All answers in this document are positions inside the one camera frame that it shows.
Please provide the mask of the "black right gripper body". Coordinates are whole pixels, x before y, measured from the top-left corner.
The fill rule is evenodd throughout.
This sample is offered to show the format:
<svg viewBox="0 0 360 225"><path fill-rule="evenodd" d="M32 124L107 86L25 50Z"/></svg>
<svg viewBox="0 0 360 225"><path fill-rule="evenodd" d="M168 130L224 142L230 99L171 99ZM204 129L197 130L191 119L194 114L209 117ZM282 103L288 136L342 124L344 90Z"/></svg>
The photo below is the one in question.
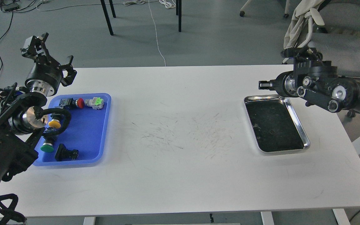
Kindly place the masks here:
<svg viewBox="0 0 360 225"><path fill-rule="evenodd" d="M295 98L295 80L292 71L283 72L275 79L275 91L283 97Z"/></svg>

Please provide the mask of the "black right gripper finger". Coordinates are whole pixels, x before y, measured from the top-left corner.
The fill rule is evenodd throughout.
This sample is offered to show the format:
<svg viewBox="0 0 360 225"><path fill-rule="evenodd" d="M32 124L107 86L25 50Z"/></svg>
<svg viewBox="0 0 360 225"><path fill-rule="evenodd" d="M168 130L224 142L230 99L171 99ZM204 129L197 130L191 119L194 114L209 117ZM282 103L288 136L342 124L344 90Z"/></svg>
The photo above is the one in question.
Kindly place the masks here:
<svg viewBox="0 0 360 225"><path fill-rule="evenodd" d="M259 81L259 90L276 91L276 81Z"/></svg>

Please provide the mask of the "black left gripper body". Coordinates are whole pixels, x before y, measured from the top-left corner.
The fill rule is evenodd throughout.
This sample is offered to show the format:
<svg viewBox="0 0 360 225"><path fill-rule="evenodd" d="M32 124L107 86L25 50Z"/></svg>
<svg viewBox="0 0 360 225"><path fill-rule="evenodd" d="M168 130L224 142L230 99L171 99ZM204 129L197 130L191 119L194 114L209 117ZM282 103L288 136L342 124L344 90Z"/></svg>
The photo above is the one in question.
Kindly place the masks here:
<svg viewBox="0 0 360 225"><path fill-rule="evenodd" d="M46 97L56 95L63 72L55 67L34 63L26 80L25 87L31 92L38 92Z"/></svg>

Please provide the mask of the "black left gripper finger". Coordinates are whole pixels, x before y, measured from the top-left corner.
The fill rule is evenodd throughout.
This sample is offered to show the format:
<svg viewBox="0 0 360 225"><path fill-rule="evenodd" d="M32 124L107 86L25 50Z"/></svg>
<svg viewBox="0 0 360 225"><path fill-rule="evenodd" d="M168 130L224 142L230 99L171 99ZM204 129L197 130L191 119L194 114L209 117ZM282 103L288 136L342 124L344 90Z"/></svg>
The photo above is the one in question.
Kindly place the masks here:
<svg viewBox="0 0 360 225"><path fill-rule="evenodd" d="M74 59L74 56L68 56L69 62L65 65L59 65L58 70L60 71L66 71L66 76L63 77L60 81L62 86L67 87L71 84L73 84L73 81L77 75L77 71L73 68L72 62Z"/></svg>
<svg viewBox="0 0 360 225"><path fill-rule="evenodd" d="M46 32L39 37L31 36L25 40L21 55L33 60L36 64L56 67L57 61L49 54L45 42L49 34Z"/></svg>

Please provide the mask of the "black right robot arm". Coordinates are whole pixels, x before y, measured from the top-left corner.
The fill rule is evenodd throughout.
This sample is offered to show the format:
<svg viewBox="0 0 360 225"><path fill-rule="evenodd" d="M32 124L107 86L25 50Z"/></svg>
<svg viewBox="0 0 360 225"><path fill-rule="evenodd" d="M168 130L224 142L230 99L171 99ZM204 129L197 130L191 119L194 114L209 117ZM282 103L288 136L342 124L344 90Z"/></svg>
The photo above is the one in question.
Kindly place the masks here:
<svg viewBox="0 0 360 225"><path fill-rule="evenodd" d="M270 81L259 81L259 89L302 98L306 106L316 105L331 113L346 110L360 114L360 78L339 76L337 67L323 60L315 47L290 47L281 56L294 60L293 70Z"/></svg>

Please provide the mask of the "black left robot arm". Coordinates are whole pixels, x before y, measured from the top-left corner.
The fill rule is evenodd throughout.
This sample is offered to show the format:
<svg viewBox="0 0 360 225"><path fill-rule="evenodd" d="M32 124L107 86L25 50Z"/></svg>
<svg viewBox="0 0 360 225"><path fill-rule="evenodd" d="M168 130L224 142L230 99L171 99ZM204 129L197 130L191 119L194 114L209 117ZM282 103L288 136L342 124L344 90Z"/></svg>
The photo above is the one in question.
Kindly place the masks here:
<svg viewBox="0 0 360 225"><path fill-rule="evenodd" d="M38 158L35 148L40 138L63 133L72 118L66 109L43 109L47 97L54 96L60 85L71 85L77 74L72 55L64 65L50 55L45 45L48 36L44 33L25 40L22 56L33 60L34 66L24 86L14 83L0 89L0 183L26 171ZM0 195L0 225L11 220L27 223L15 210L17 204L17 195Z"/></svg>

